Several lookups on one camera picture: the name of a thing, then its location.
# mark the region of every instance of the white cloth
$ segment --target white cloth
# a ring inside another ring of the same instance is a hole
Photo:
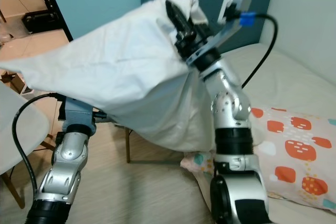
[[[195,23],[207,21],[198,0],[171,1]],[[181,61],[175,35],[165,0],[154,0],[66,46],[0,68],[21,72],[30,88],[91,104],[157,145],[209,151],[211,101]]]

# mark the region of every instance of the black cable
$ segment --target black cable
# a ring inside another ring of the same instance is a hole
[[[30,176],[30,180],[31,180],[31,184],[33,186],[33,196],[35,198],[36,196],[36,193],[37,193],[37,184],[36,184],[36,177],[35,177],[35,174],[34,174],[34,171],[32,169],[32,165],[30,164],[25,152],[23,151],[21,145],[20,145],[20,142],[17,138],[17,133],[16,133],[16,124],[17,124],[17,121],[21,115],[21,113],[24,111],[25,108],[27,108],[30,104],[32,104],[33,102],[39,100],[39,99],[42,99],[42,98],[45,98],[45,97],[54,97],[54,98],[57,98],[58,96],[60,96],[59,94],[57,93],[49,93],[49,94],[42,94],[42,95],[39,95],[37,97],[34,97],[32,98],[31,100],[27,101],[25,104],[23,104],[21,106],[21,108],[16,112],[15,116],[14,116],[14,119],[13,119],[13,123],[12,123],[12,135],[13,135],[13,140],[14,140],[14,143],[16,145],[16,148],[17,150],[20,152],[20,155],[23,159],[23,161],[25,162],[25,165],[27,167],[27,170],[28,170],[28,173],[29,173],[29,176]]]
[[[30,11],[28,10],[28,8],[22,3],[21,0],[19,0],[19,2],[26,8],[27,12],[30,12]]]
[[[269,54],[271,53],[273,46],[275,44],[275,41],[277,39],[277,35],[278,35],[278,23],[275,20],[275,18],[273,18],[272,16],[268,15],[268,14],[256,14],[255,15],[256,18],[263,18],[263,19],[267,19],[269,21],[271,21],[274,25],[274,32],[273,32],[273,37],[272,37],[272,41],[269,44],[269,47],[265,53],[265,55],[263,56],[263,58],[261,59],[261,61],[258,63],[258,65],[254,68],[254,70],[252,71],[252,73],[247,77],[247,79],[244,81],[243,85],[241,85],[242,88],[244,88],[247,83],[252,79],[252,77],[255,75],[255,73],[259,70],[259,68],[261,67],[261,65],[265,62],[265,60],[267,59],[267,57],[269,56]],[[232,20],[232,19],[239,19],[241,18],[240,15],[234,15],[232,16],[230,19],[228,20]]]

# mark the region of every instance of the chair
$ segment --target chair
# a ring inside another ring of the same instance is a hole
[[[96,118],[96,123],[113,123],[115,127],[121,128],[125,130],[125,148],[126,148],[126,162],[131,162],[131,150],[130,150],[130,134],[133,130],[127,128],[126,126],[123,126],[119,123],[117,123],[115,120],[113,120],[111,117],[107,116],[104,119]]]
[[[8,176],[6,171],[22,160],[12,137],[12,122],[16,112],[26,101],[0,82],[0,174],[21,209],[25,207],[25,203],[17,193],[10,180],[10,175]],[[30,154],[38,145],[54,150],[54,146],[44,141],[46,137],[52,138],[48,131],[47,117],[34,105],[28,106],[17,122],[17,136],[26,155]]]

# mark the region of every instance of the white chair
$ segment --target white chair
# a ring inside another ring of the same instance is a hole
[[[22,160],[12,137],[12,122],[16,112],[26,101],[0,81],[0,174],[20,208],[24,208],[25,203],[6,172]],[[44,142],[46,137],[52,138],[48,131],[47,117],[33,104],[28,106],[17,122],[17,136],[26,155],[38,145],[54,150],[54,146]]]

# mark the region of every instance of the wooden chair leg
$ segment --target wooden chair leg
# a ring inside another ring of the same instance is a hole
[[[44,148],[47,148],[48,150],[54,151],[55,147],[51,144],[48,144],[47,142],[43,141],[42,143],[40,143],[40,145],[42,145]]]
[[[8,187],[10,193],[13,195],[14,199],[16,200],[17,204],[21,209],[25,208],[24,201],[20,198],[20,195],[17,193],[10,177],[7,175],[7,173],[1,174],[1,179],[4,181],[5,185]]]
[[[126,162],[131,162],[130,153],[130,129],[125,127],[125,143],[126,143]]]

